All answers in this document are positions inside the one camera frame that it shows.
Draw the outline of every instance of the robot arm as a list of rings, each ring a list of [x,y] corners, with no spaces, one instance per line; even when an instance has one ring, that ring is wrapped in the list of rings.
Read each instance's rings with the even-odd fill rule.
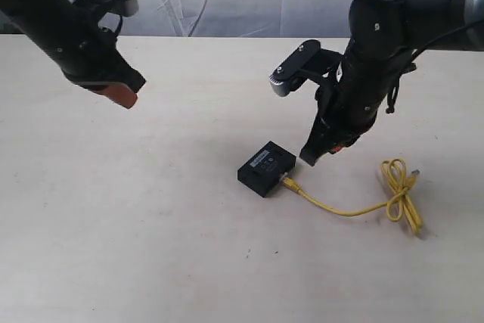
[[[136,0],[0,0],[0,11],[69,81],[126,108],[135,104],[145,80],[116,50],[116,41],[123,17],[137,10]],[[116,31],[98,26],[108,12],[120,16]]]
[[[353,145],[387,96],[394,112],[399,79],[427,49],[484,51],[484,0],[354,0],[345,54],[303,43],[271,76],[280,96],[307,79],[319,84],[318,113],[300,157],[314,166]]]

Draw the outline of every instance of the table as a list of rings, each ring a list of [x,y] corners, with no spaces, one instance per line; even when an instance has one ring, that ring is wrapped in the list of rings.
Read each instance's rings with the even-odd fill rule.
[[[279,98],[267,78],[301,41],[122,37],[148,80],[127,111],[1,36],[0,321],[481,322],[484,56],[424,54],[396,114],[295,171],[359,210],[388,198],[380,162],[404,157],[419,239],[384,211],[343,219],[237,181],[267,141],[306,141],[315,86]]]

